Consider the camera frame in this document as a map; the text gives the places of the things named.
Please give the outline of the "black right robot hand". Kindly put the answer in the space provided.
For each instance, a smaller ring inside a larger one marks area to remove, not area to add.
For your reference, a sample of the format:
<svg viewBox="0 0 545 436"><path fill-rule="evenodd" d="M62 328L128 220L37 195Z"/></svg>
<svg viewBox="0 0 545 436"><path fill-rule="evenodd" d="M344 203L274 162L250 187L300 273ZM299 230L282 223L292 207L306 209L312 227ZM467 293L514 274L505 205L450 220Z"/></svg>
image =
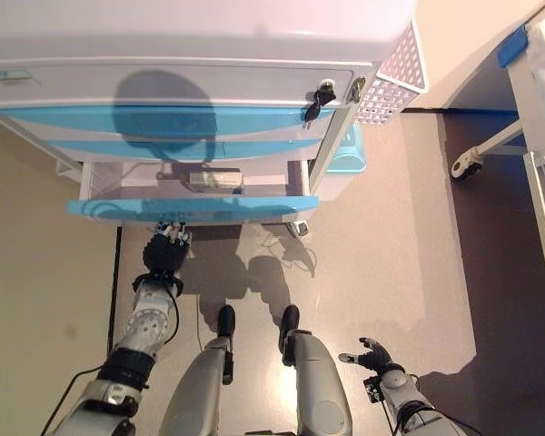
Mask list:
<svg viewBox="0 0 545 436"><path fill-rule="evenodd" d="M340 362L356 364L367 370L381 375L388 371L393 360L387 350L376 340L369 337L360 337L359 342L366 350L363 354L342 352L338 355Z"/></svg>

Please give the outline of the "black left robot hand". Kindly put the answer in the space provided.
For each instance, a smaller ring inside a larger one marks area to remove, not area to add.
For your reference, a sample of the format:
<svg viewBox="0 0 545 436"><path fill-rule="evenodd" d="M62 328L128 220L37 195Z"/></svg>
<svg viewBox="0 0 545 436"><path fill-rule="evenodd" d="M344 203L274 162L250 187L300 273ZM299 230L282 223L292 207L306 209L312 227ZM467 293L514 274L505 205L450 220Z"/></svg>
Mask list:
<svg viewBox="0 0 545 436"><path fill-rule="evenodd" d="M175 274L183 266L192 245L185 223L158 223L143 251L144 265L150 272Z"/></svg>

